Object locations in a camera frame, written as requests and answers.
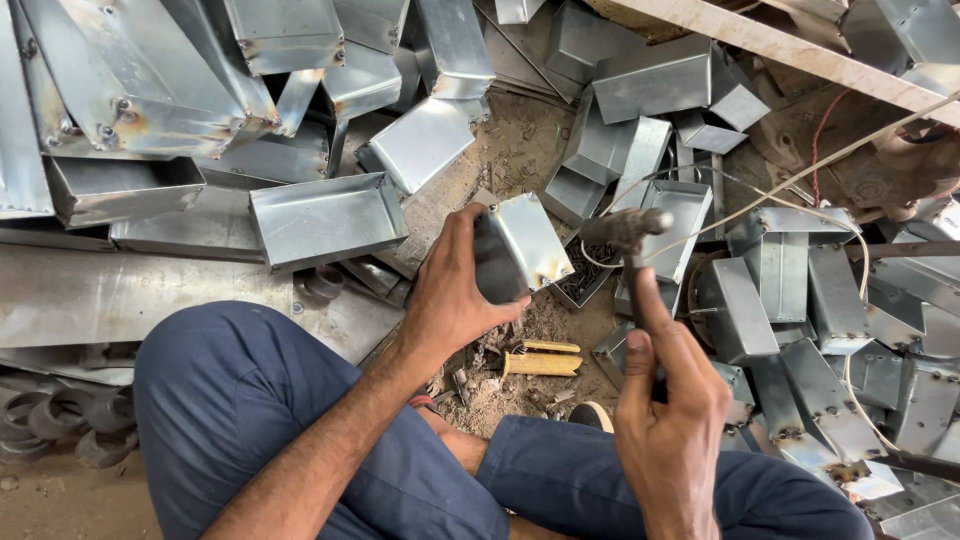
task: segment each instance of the black shoe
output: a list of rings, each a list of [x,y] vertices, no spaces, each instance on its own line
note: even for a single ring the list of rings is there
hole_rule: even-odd
[[[610,416],[607,415],[607,411],[600,404],[595,402],[583,402],[573,407],[566,421],[613,433],[613,422],[611,422]]]

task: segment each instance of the person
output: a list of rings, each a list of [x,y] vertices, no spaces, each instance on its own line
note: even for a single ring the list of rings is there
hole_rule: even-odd
[[[363,374],[263,306],[190,307],[156,326],[133,386],[165,537],[873,538],[799,467],[719,452],[731,396],[650,268],[613,434],[508,415],[485,440],[408,406],[454,352],[530,302],[493,306],[477,290],[482,209],[447,217],[402,329]],[[656,363],[668,405],[650,401]]]

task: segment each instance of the red wire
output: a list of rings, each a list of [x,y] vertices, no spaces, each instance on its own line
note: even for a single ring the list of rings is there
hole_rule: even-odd
[[[817,164],[817,139],[820,138],[820,132],[824,129],[824,124],[827,123],[827,118],[830,116],[830,112],[833,111],[833,108],[836,107],[837,102],[840,101],[840,98],[849,94],[852,91],[851,88],[840,92],[840,95],[833,98],[833,102],[830,103],[830,106],[827,107],[827,112],[824,112],[824,117],[820,119],[820,125],[817,126],[816,133],[813,134],[813,164]],[[820,207],[820,186],[817,185],[817,171],[813,171],[813,206],[815,208]]]

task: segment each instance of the hammer head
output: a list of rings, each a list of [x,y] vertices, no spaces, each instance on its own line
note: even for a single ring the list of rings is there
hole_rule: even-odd
[[[584,222],[579,236],[587,243],[609,243],[625,255],[639,255],[647,234],[663,234],[673,225],[673,214],[663,209],[625,209]]]

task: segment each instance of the yellow tool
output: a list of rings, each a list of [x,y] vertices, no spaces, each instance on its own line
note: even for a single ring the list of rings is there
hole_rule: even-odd
[[[558,343],[556,341],[539,341],[524,339],[514,346],[512,353],[503,355],[503,382],[511,373],[525,373],[532,375],[558,375],[561,377],[576,377],[574,371],[583,359],[574,355],[551,355],[549,353],[528,353],[528,349],[543,351],[561,351],[563,353],[579,353],[580,346],[573,343]]]

